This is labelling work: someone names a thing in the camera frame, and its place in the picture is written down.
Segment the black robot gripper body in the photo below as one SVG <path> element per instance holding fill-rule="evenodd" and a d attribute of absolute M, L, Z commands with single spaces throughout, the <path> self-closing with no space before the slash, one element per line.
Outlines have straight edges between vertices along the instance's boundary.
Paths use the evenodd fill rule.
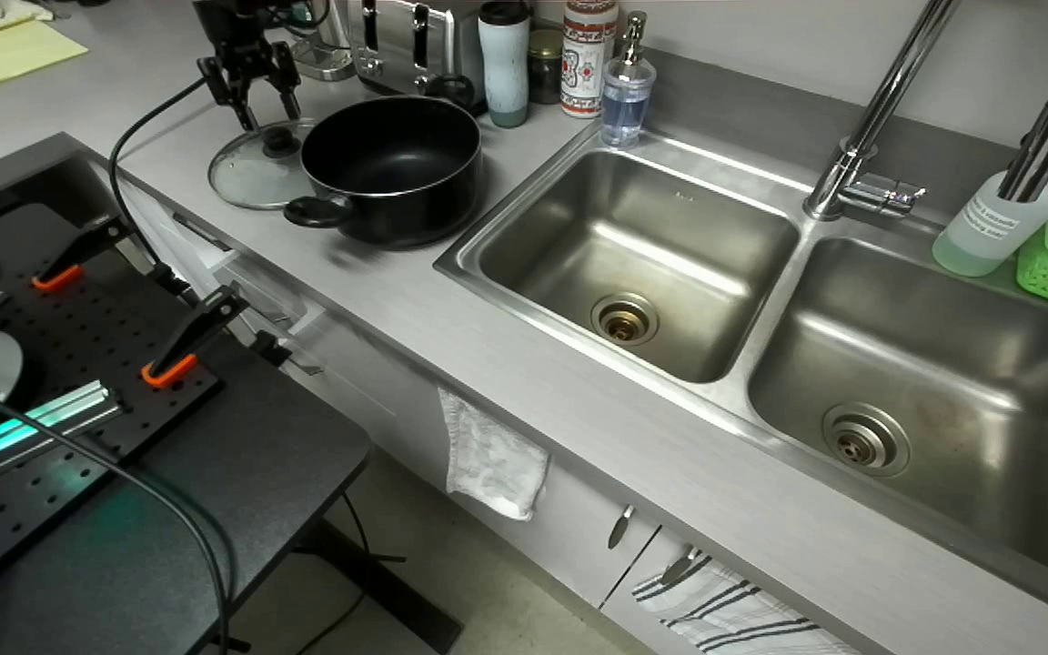
<path fill-rule="evenodd" d="M 266 75 L 273 64 L 266 34 L 290 14 L 290 0 L 195 0 L 195 10 L 230 75 Z"/>

